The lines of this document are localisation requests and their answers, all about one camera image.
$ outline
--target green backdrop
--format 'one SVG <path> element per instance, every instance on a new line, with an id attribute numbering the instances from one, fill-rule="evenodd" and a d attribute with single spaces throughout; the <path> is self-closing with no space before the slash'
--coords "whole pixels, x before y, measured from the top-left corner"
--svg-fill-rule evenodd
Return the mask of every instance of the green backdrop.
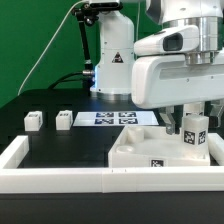
<path id="1" fill-rule="evenodd" d="M 0 1 L 0 107 L 16 97 L 24 78 L 58 28 L 72 0 Z M 125 4 L 122 13 L 136 23 L 137 4 Z M 145 16 L 141 3 L 139 37 L 160 28 Z M 87 29 L 94 63 L 99 61 L 98 26 Z M 49 51 L 33 72 L 24 90 L 47 88 L 59 77 L 83 69 L 83 52 L 76 18 L 69 16 Z M 58 88 L 80 88 L 81 83 Z"/>

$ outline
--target warning label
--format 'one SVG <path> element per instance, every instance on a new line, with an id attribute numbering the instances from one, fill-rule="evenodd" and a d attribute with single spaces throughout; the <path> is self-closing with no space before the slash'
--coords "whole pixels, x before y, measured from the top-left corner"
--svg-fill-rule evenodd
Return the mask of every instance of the warning label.
<path id="1" fill-rule="evenodd" d="M 112 63 L 124 63 L 119 52 L 115 55 Z"/>

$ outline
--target white cube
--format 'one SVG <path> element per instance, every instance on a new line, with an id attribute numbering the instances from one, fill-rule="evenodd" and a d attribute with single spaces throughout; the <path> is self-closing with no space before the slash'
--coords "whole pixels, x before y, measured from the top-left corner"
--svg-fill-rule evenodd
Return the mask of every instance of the white cube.
<path id="1" fill-rule="evenodd" d="M 39 131 L 43 124 L 43 114 L 41 111 L 29 112 L 24 118 L 25 131 Z"/>
<path id="2" fill-rule="evenodd" d="M 207 152 L 208 122 L 208 117 L 200 115 L 189 115 L 182 118 L 181 138 L 189 153 L 204 155 Z"/>
<path id="3" fill-rule="evenodd" d="M 60 111 L 56 117 L 56 129 L 70 130 L 72 122 L 73 122 L 72 111 L 70 110 Z"/>

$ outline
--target printed marker sheet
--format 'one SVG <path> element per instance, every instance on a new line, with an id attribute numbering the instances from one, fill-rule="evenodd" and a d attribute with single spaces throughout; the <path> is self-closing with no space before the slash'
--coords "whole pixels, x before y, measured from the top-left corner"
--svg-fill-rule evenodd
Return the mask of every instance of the printed marker sheet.
<path id="1" fill-rule="evenodd" d="M 73 126 L 158 125 L 152 111 L 79 112 Z"/>

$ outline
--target metal bracket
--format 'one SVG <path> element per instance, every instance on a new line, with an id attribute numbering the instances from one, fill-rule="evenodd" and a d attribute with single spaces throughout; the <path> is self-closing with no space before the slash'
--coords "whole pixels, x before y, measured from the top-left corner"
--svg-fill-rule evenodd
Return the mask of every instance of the metal bracket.
<path id="1" fill-rule="evenodd" d="M 176 134 L 176 122 L 172 113 L 174 113 L 174 106 L 159 108 L 159 114 L 166 124 L 166 133 L 168 135 Z"/>
<path id="2" fill-rule="evenodd" d="M 211 101 L 212 110 L 210 113 L 210 128 L 219 128 L 221 126 L 221 117 L 224 112 L 224 99 Z"/>

